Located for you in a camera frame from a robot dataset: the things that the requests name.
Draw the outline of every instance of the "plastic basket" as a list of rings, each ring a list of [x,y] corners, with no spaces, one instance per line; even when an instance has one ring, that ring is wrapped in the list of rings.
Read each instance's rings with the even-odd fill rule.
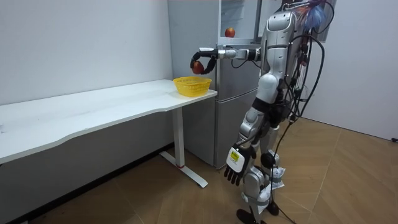
[[[200,77],[182,77],[173,80],[177,91],[184,96],[203,96],[210,87],[211,79]]]

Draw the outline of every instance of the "apple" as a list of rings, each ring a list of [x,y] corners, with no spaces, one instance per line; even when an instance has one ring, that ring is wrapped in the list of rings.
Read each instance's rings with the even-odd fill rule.
[[[203,67],[203,65],[202,65],[200,62],[196,61],[196,62],[193,63],[192,72],[193,72],[194,74],[199,75],[199,74],[201,74],[204,70],[205,70],[205,68]]]
[[[227,28],[225,30],[225,37],[231,37],[232,38],[234,36],[235,36],[235,30],[232,27]]]

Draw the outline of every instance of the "table top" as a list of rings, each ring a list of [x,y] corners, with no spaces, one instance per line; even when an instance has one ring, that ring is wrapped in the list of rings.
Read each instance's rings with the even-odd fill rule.
[[[173,81],[157,80],[0,106],[0,164],[216,95],[182,96]]]

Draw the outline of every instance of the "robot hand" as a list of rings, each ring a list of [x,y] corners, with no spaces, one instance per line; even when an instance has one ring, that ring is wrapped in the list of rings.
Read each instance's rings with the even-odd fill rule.
[[[224,172],[224,177],[232,184],[239,186],[243,175],[248,168],[250,159],[256,159],[256,150],[253,147],[243,149],[234,145],[229,151],[227,157],[227,167]]]

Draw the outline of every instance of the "refrigerator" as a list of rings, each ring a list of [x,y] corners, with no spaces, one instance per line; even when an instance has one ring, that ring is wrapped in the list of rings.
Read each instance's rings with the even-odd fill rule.
[[[199,47],[258,48],[264,21],[281,3],[265,2],[267,4],[257,0],[169,0],[174,78],[195,76],[190,61]],[[228,27],[235,29],[234,38],[225,37]],[[200,61],[206,66],[208,59]],[[228,152],[257,93],[259,68],[252,62],[239,68],[231,64],[237,67],[243,62],[218,60],[216,68],[202,76],[212,79],[210,89],[218,92],[217,97],[183,107],[185,149],[217,169],[226,164]]]

